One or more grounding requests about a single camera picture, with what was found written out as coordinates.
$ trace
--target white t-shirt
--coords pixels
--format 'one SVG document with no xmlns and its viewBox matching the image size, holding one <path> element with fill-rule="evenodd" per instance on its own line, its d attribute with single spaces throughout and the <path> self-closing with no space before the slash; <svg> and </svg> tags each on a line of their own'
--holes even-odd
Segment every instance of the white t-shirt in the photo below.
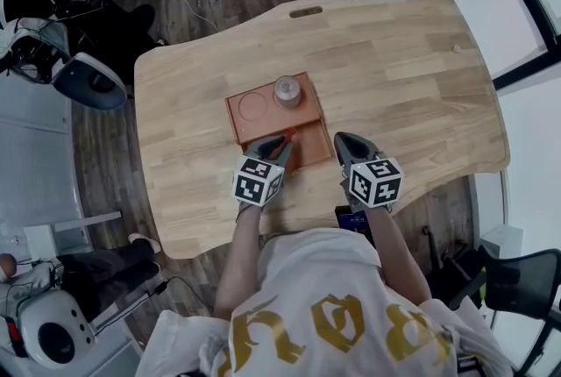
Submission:
<svg viewBox="0 0 561 377">
<path fill-rule="evenodd" d="M 416 307 L 380 270 L 376 250 L 354 232 L 274 238 L 259 258 L 260 291 L 230 322 L 162 312 L 137 377 L 197 368 L 213 377 L 450 376 L 464 358 L 488 377 L 512 375 L 469 299 L 455 312 L 438 300 Z"/>
</svg>

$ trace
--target wooden floor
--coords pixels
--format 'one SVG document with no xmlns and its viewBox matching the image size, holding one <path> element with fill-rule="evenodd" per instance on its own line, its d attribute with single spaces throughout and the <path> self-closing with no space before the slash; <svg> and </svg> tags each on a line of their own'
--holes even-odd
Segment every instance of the wooden floor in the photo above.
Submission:
<svg viewBox="0 0 561 377">
<path fill-rule="evenodd" d="M 201 16 L 212 20 L 220 31 L 254 18 L 277 4 L 291 0 L 188 0 Z M 151 30 L 171 44 L 210 35 L 214 28 L 194 17 L 182 0 L 117 0 L 125 9 L 139 4 L 156 8 Z M 95 247 L 124 245 L 127 235 L 140 231 L 157 238 L 138 149 L 134 102 L 121 110 L 102 113 L 73 106 L 75 164 L 82 205 L 86 216 L 121 210 L 123 218 L 90 229 Z M 472 207 L 467 179 L 450 182 L 429 192 L 396 216 L 409 248 L 423 268 L 429 269 L 427 239 L 422 227 L 430 225 L 440 251 L 453 249 L 454 240 L 472 243 Z M 214 301 L 218 279 L 224 267 L 228 246 L 224 245 L 193 260 L 171 260 L 163 253 L 161 281 L 172 275 L 183 277 L 201 296 L 206 306 Z M 157 282 L 148 282 L 152 289 Z M 145 344 L 163 309 L 187 315 L 208 311 L 179 280 L 168 290 L 139 307 L 127 317 L 136 339 Z"/>
</svg>

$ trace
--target gold lettering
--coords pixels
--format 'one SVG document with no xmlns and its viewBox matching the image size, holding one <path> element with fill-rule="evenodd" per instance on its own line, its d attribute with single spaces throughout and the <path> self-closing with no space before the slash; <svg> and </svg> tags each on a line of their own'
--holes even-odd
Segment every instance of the gold lettering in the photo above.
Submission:
<svg viewBox="0 0 561 377">
<path fill-rule="evenodd" d="M 323 310 L 323 305 L 326 302 L 337 305 L 331 312 L 335 326 L 331 324 Z M 362 305 L 359 299 L 352 295 L 347 295 L 344 299 L 338 299 L 334 295 L 327 295 L 320 302 L 312 305 L 310 309 L 317 334 L 330 345 L 334 345 L 339 351 L 349 352 L 365 332 Z M 351 316 L 355 330 L 352 338 L 347 338 L 341 333 L 346 325 L 346 313 L 349 313 Z"/>
<path fill-rule="evenodd" d="M 294 364 L 304 353 L 306 346 L 295 345 L 290 341 L 282 317 L 268 310 L 263 310 L 277 296 L 270 301 L 258 305 L 255 309 L 246 311 L 232 320 L 232 336 L 234 340 L 234 357 L 236 359 L 235 373 L 238 372 L 252 355 L 252 346 L 259 343 L 252 341 L 248 327 L 251 324 L 264 324 L 273 332 L 274 347 L 277 357 Z"/>
<path fill-rule="evenodd" d="M 222 352 L 226 356 L 226 361 L 218 368 L 218 377 L 224 377 L 228 371 L 231 371 L 230 349 L 226 346 Z"/>
<path fill-rule="evenodd" d="M 424 315 L 408 311 L 407 314 L 401 310 L 398 304 L 389 305 L 386 309 L 387 317 L 394 327 L 387 333 L 387 349 L 397 361 L 415 354 L 424 346 L 436 340 L 438 344 L 438 359 L 433 366 L 440 365 L 450 355 L 451 344 L 441 332 L 434 332 L 427 323 Z M 404 329 L 408 323 L 415 323 L 417 339 L 414 345 L 405 338 Z"/>
</svg>

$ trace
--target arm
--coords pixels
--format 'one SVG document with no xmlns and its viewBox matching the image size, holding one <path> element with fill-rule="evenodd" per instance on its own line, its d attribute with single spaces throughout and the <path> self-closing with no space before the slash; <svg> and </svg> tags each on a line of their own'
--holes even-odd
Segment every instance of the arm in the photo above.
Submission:
<svg viewBox="0 0 561 377">
<path fill-rule="evenodd" d="M 386 208 L 365 209 L 387 285 L 415 305 L 430 299 L 427 280 Z"/>
<path fill-rule="evenodd" d="M 261 208 L 250 206 L 238 216 L 224 273 L 218 284 L 214 317 L 230 321 L 236 307 L 257 293 Z"/>
</svg>

